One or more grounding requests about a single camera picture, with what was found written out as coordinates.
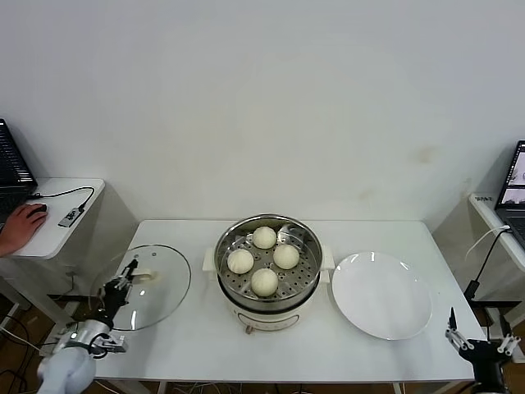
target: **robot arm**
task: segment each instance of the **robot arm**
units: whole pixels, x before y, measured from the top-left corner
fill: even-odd
[[[124,337],[110,335],[113,319],[120,307],[127,304],[133,271],[137,268],[133,260],[121,275],[103,287],[103,302],[77,332],[67,332],[53,349],[53,356],[39,366],[38,374],[43,379],[38,394],[79,394],[93,381],[95,359],[108,352],[125,352]]]
[[[472,364],[475,379],[472,393],[509,393],[504,384],[502,367],[510,361],[512,352],[521,339],[513,336],[503,316],[500,317],[500,323],[505,335],[501,344],[466,339],[458,331],[454,308],[450,311],[449,327],[445,336],[459,355]]]

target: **glass lid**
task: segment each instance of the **glass lid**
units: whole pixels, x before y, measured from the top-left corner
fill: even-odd
[[[139,263],[134,271],[138,275],[133,279],[128,304],[115,316],[113,329],[118,331],[140,330],[170,316],[186,297],[191,282],[191,270],[181,252],[166,245],[142,245],[113,258],[97,275],[90,295],[99,298],[104,283],[118,275],[133,259]]]

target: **laptop screen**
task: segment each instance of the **laptop screen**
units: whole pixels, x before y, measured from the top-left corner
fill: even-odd
[[[498,198],[498,206],[512,207],[517,204],[525,205],[525,141],[518,142]]]

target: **white wall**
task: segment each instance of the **white wall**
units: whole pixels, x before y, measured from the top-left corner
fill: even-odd
[[[37,172],[102,177],[139,220],[272,211],[434,229],[524,137],[523,2],[12,0],[0,13],[0,113]]]

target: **human hand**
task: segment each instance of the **human hand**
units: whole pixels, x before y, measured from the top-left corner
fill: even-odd
[[[46,221],[47,212],[37,212],[27,217],[42,204],[25,204],[13,211],[0,232],[0,257],[16,252],[27,244],[33,234]]]

